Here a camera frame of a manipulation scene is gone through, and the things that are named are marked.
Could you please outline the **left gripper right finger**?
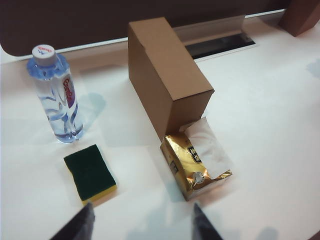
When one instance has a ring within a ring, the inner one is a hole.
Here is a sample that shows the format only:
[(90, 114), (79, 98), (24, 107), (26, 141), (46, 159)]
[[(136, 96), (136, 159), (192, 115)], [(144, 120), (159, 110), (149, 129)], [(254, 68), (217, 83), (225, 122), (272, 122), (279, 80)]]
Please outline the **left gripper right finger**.
[(193, 239), (194, 240), (222, 240), (210, 220), (207, 218), (200, 205), (193, 205)]

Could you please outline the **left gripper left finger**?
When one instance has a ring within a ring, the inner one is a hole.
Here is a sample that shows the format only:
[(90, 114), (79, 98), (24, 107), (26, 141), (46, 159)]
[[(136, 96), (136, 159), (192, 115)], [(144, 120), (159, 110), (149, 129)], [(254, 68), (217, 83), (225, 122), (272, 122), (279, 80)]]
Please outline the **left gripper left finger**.
[(88, 202), (51, 240), (91, 240), (95, 222), (93, 204)]

